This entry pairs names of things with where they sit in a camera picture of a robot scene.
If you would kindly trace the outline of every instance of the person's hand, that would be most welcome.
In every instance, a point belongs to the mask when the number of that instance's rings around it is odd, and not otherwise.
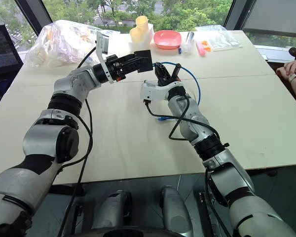
[[[290,63],[284,64],[286,75],[291,75],[296,71],[296,60]]]
[[[281,67],[281,68],[276,69],[276,74],[279,77],[284,78],[285,80],[288,80],[288,78],[290,77],[289,75],[286,74],[286,70],[285,70],[284,67]]]

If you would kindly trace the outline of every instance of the blue cable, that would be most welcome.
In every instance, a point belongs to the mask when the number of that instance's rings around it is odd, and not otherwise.
[[[171,63],[171,62],[162,62],[161,64],[171,64],[171,65],[176,65],[175,63]],[[201,88],[199,87],[199,84],[198,84],[198,81],[197,81],[197,79],[196,79],[196,77],[193,75],[193,73],[190,71],[190,70],[188,70],[188,69],[186,69],[186,68],[184,68],[184,67],[181,67],[184,71],[186,71],[187,73],[189,73],[193,78],[194,78],[194,80],[195,80],[195,82],[196,82],[196,85],[197,85],[197,89],[198,89],[198,102],[197,102],[197,105],[199,105],[199,103],[201,102]],[[166,117],[159,117],[157,120],[158,121],[164,121],[164,120],[168,120],[169,118],[166,118]]]

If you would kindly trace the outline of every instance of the clear plastic bag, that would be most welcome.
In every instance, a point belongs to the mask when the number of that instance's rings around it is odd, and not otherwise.
[[[102,30],[73,21],[55,21],[43,27],[25,57],[25,64],[33,67],[58,67],[68,63],[80,63],[95,46],[98,31],[107,36],[119,34],[118,31]],[[92,54],[86,63],[98,63],[96,54]]]
[[[204,33],[213,51],[227,50],[242,47],[242,44],[221,25],[195,27],[197,31]]]

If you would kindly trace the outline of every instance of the floor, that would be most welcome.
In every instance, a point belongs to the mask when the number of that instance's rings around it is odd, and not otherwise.
[[[101,203],[109,194],[117,190],[129,191],[133,196],[131,225],[162,228],[162,213],[159,207],[160,189],[164,185],[176,187],[178,180],[179,175],[175,175],[86,184],[84,187],[87,190],[87,194],[84,197],[76,198],[76,201],[84,203],[87,215],[87,211],[92,213],[94,203],[94,212],[96,213]],[[203,180],[204,174],[182,175],[179,184],[179,193],[185,200],[191,216],[194,236],[198,237],[203,236],[203,232],[194,192],[204,190]],[[268,201],[284,221],[296,232],[296,166],[279,168],[277,169],[277,175],[274,177],[260,174],[253,176],[252,180],[255,184],[256,194]],[[56,236],[69,199],[70,197],[67,196],[48,194],[33,217],[33,226],[28,231],[27,237]],[[216,205],[216,209],[229,228],[229,231],[232,232],[228,209],[219,204]],[[83,216],[79,217],[76,233],[82,230],[83,222]]]

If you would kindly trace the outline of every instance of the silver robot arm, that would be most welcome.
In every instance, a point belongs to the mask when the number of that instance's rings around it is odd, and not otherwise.
[[[177,64],[170,76],[163,65],[156,63],[158,84],[145,81],[141,98],[146,105],[154,100],[167,100],[172,114],[180,117],[187,105],[186,96],[189,108],[185,119],[209,125],[196,101],[185,93],[183,83],[177,77],[180,67]],[[274,209],[254,194],[254,186],[247,172],[230,150],[221,144],[214,131],[205,125],[182,120],[180,132],[195,148],[206,170],[210,172],[209,186],[216,200],[229,207],[233,229],[242,237],[296,237]]]
[[[78,117],[90,90],[127,73],[152,70],[149,50],[102,59],[108,38],[97,36],[100,64],[73,70],[55,82],[48,108],[41,112],[23,140],[25,159],[0,174],[0,236],[23,236],[61,165],[78,152]]]

